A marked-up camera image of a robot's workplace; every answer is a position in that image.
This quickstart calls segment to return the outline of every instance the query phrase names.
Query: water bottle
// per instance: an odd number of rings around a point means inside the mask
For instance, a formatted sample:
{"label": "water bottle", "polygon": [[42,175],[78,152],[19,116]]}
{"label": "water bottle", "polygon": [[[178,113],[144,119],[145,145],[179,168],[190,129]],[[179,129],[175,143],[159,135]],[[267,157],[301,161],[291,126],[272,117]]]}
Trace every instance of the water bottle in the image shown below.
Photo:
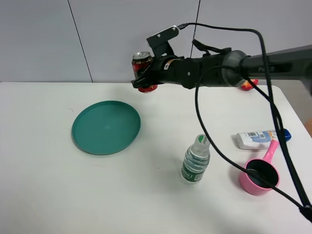
{"label": "water bottle", "polygon": [[210,142],[204,134],[198,135],[185,153],[181,175],[186,184],[198,183],[210,161]]}

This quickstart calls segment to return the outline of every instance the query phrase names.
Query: barcode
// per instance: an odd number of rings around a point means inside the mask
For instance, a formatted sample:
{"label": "barcode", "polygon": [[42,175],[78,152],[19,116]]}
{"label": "barcode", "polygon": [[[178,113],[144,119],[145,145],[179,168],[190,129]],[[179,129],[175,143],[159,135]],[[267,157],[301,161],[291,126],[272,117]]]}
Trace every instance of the barcode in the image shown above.
{"label": "barcode", "polygon": [[257,133],[247,133],[249,137],[256,137]]}

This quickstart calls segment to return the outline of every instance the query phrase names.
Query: white wall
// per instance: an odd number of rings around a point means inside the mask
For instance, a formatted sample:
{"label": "white wall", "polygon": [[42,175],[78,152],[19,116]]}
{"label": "white wall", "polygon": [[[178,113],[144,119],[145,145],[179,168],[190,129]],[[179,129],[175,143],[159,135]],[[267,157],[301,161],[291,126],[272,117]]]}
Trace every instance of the white wall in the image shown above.
{"label": "white wall", "polygon": [[0,1],[0,81],[91,81],[66,0]]}
{"label": "white wall", "polygon": [[[132,55],[151,51],[146,38],[172,25],[195,21],[197,0],[70,0],[94,82],[134,79]],[[194,28],[171,44],[190,55]]]}
{"label": "white wall", "polygon": [[[311,0],[201,0],[198,22],[261,32],[267,52],[312,44]],[[261,54],[256,35],[198,27],[200,42]],[[201,53],[195,50],[192,57]]]}

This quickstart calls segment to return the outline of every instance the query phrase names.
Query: bottle cap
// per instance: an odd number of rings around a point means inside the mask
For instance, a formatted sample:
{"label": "bottle cap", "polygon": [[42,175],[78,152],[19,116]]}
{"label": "bottle cap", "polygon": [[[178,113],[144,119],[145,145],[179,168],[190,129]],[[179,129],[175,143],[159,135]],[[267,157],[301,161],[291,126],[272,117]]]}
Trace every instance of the bottle cap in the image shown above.
{"label": "bottle cap", "polygon": [[210,142],[204,134],[198,135],[193,145],[193,147],[195,147],[199,151],[207,151],[209,149],[209,146]]}
{"label": "bottle cap", "polygon": [[284,128],[284,133],[285,133],[285,140],[289,141],[292,138],[291,133],[286,128]]}

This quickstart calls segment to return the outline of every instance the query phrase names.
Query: red soda can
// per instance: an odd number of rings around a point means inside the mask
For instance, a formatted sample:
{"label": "red soda can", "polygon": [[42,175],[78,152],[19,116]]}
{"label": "red soda can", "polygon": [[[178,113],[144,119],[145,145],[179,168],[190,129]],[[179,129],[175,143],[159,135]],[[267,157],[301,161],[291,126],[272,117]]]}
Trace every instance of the red soda can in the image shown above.
{"label": "red soda can", "polygon": [[[143,51],[135,53],[132,56],[132,67],[136,79],[145,71],[145,69],[152,63],[152,56],[150,52]],[[149,87],[139,87],[138,90],[142,93],[149,93],[157,88],[157,85],[151,85]]]}

